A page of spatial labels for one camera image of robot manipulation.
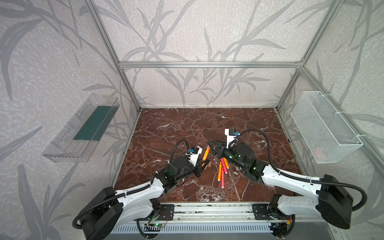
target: wall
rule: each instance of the wall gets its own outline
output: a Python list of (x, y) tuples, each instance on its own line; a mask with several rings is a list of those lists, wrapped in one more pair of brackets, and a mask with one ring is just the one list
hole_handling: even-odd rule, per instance
[[(315, 49), (306, 68), (332, 98), (352, 117), (383, 153), (384, 112), (382, 68), (384, 52), (384, 1), (345, 1)], [(351, 240), (378, 240), (384, 235), (384, 178), (362, 149), (338, 163), (318, 164), (290, 113), (303, 91), (314, 91), (305, 76), (298, 78), (280, 114), (310, 175), (336, 176), (340, 182), (362, 187), (368, 201), (352, 213)], [(354, 204), (358, 192), (350, 190)]]
[[(0, 22), (0, 239), (80, 239), (71, 221), (112, 183), (137, 112), (82, 1), (1, 1)], [(90, 160), (43, 157), (91, 93), (121, 106)]]
[[(120, 61), (299, 61), (332, 1), (94, 2)], [(273, 107), (293, 73), (213, 68), (125, 71), (145, 107)]]

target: red marker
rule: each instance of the red marker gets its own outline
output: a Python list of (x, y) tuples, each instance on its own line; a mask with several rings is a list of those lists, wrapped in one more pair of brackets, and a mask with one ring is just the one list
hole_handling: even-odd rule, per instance
[(225, 167), (221, 168), (221, 188), (224, 188), (224, 169)]
[(225, 173), (225, 174), (228, 174), (227, 168), (225, 167), (224, 158), (221, 159), (221, 165), (223, 166), (224, 173)]

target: robotic arm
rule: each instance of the robotic arm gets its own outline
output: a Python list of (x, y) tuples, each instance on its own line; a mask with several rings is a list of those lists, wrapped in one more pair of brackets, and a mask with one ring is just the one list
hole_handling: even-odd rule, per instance
[[(262, 134), (267, 143), (270, 164), (255, 159), (255, 152), (245, 143), (237, 144), (239, 138), (246, 132), (255, 131)], [(241, 134), (234, 129), (225, 129), (226, 142), (209, 141), (213, 155), (219, 159), (226, 158), (239, 167), (244, 176), (251, 181), (270, 186), (279, 186), (301, 196), (291, 197), (275, 194), (268, 205), (268, 213), (274, 219), (287, 219), (291, 216), (293, 223), (272, 226), (275, 236), (286, 236), (293, 228), (295, 214), (322, 216), (328, 223), (343, 229), (350, 227), (351, 212), (361, 208), (367, 195), (361, 188), (339, 183), (334, 177), (324, 175), (323, 178), (308, 177), (276, 168), (271, 162), (270, 143), (267, 136), (260, 130), (248, 129)], [(185, 141), (187, 153), (172, 161), (177, 146)], [(209, 160), (199, 160), (202, 148), (192, 146), (189, 149), (185, 139), (181, 139), (173, 149), (169, 164), (156, 172), (150, 181), (124, 190), (114, 191), (112, 187), (103, 189), (72, 222), (72, 226), (82, 229), (87, 240), (102, 240), (115, 226), (139, 219), (156, 219), (161, 213), (158, 197), (170, 193), (177, 187), (177, 182), (192, 174), (200, 177)], [(353, 198), (345, 190), (353, 188), (361, 192), (362, 199), (352, 206)]]

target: pile of markers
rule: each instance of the pile of markers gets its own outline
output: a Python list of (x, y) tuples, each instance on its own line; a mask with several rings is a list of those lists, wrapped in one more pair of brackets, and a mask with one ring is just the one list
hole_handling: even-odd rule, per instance
[(221, 159), (221, 163), (218, 166), (217, 180), (221, 181), (221, 188), (224, 188), (224, 174), (228, 174), (229, 165), (225, 157)]

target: marble surface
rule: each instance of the marble surface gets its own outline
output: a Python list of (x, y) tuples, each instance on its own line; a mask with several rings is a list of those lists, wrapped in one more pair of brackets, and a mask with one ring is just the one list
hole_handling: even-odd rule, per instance
[[(189, 146), (201, 146), (204, 152), (208, 140), (226, 140), (225, 128), (234, 128), (239, 132), (249, 128), (264, 131), (270, 139), (276, 166), (301, 174), (272, 108), (143, 109), (115, 189), (125, 189), (148, 181), (156, 170), (167, 165), (179, 139), (186, 138)], [(239, 142), (246, 142), (254, 149), (257, 159), (268, 161), (266, 143), (261, 136), (247, 133)], [(176, 153), (184, 151), (185, 145), (182, 143)], [(207, 159), (212, 160), (211, 167), (207, 167), (200, 178), (195, 175), (189, 177), (183, 186), (162, 196), (160, 201), (270, 201), (275, 193), (293, 194), (279, 187), (251, 182), (231, 164), (225, 175), (225, 188), (222, 189), (217, 181), (219, 160), (211, 153)]]

